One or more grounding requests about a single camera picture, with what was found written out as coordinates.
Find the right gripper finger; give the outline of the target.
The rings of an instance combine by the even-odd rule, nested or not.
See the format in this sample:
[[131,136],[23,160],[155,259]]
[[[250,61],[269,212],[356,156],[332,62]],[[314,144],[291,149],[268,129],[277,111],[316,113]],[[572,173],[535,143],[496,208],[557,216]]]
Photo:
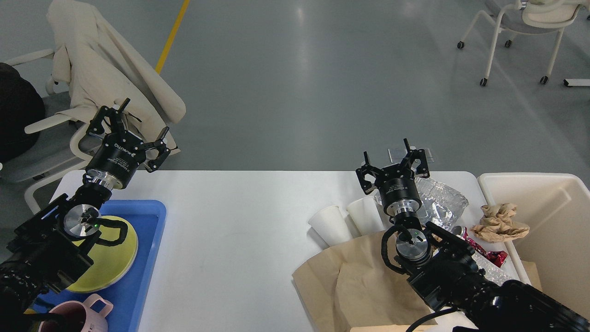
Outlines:
[[384,170],[373,166],[367,151],[363,151],[364,162],[355,173],[364,194],[371,194],[379,189],[384,180]]
[[425,150],[411,148],[407,138],[404,138],[404,145],[406,154],[400,161],[400,176],[410,179],[415,179],[415,177],[430,178]]

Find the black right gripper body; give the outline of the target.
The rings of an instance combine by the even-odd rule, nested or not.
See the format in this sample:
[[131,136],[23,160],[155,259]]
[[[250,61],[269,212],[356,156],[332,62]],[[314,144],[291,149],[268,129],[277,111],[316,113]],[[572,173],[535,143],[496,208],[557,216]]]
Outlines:
[[415,183],[415,172],[410,166],[391,165],[382,169],[376,180],[382,210],[391,217],[400,213],[415,213],[422,202]]

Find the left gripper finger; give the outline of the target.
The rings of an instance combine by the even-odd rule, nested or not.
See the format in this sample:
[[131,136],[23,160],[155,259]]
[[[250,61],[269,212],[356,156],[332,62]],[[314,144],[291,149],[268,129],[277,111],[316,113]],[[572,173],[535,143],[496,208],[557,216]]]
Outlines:
[[142,143],[142,151],[156,150],[158,152],[155,159],[146,160],[146,171],[149,173],[159,170],[171,153],[165,138],[169,130],[169,127],[164,127],[154,142]]
[[130,99],[127,97],[121,105],[114,104],[112,107],[103,106],[99,108],[94,118],[90,121],[90,124],[86,129],[86,134],[96,137],[104,134],[105,128],[103,126],[103,122],[105,119],[108,119],[107,125],[109,126],[110,132],[116,135],[118,138],[123,138],[126,132],[123,114],[129,103]]

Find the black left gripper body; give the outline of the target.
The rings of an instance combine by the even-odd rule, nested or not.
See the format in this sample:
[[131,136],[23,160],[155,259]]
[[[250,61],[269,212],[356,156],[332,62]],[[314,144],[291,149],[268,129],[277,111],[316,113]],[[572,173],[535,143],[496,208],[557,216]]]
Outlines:
[[91,177],[108,174],[114,178],[115,189],[125,189],[130,183],[139,165],[146,160],[146,153],[135,147],[143,140],[130,131],[122,136],[107,134],[97,153],[86,166],[86,174]]

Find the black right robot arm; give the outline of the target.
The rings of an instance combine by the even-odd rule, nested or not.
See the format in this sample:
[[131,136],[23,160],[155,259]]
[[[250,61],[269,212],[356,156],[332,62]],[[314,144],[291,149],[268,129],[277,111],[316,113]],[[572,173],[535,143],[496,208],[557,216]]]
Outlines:
[[453,233],[417,215],[422,207],[417,177],[430,176],[426,153],[404,141],[406,154],[384,168],[370,163],[367,152],[356,176],[365,194],[381,194],[391,223],[381,239],[381,258],[407,283],[432,313],[407,330],[443,315],[462,312],[475,332],[587,332],[587,319],[543,292],[510,279],[497,285],[473,258],[474,248]]

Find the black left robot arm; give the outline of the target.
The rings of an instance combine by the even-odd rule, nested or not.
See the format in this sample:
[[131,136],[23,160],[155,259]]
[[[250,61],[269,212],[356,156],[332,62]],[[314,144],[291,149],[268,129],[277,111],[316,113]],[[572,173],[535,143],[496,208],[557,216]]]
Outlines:
[[7,248],[12,256],[1,264],[1,330],[21,332],[34,322],[53,321],[65,329],[57,314],[27,314],[40,294],[60,293],[78,281],[94,264],[89,252],[95,245],[124,243],[128,227],[100,216],[113,190],[125,189],[140,166],[148,172],[161,168],[171,154],[165,126],[152,142],[128,130],[121,105],[103,106],[90,121],[88,135],[101,138],[97,153],[72,197],[62,194],[15,229]]

